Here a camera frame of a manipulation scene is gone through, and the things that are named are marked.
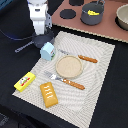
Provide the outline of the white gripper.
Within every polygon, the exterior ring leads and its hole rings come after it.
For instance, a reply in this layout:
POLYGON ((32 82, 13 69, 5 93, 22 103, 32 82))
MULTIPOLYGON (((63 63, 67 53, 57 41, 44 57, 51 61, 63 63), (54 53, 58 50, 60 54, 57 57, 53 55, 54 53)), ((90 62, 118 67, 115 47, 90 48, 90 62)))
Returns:
POLYGON ((27 0, 27 2, 35 33, 37 35, 44 34, 46 28, 52 27, 52 19, 48 13, 47 0, 27 0))

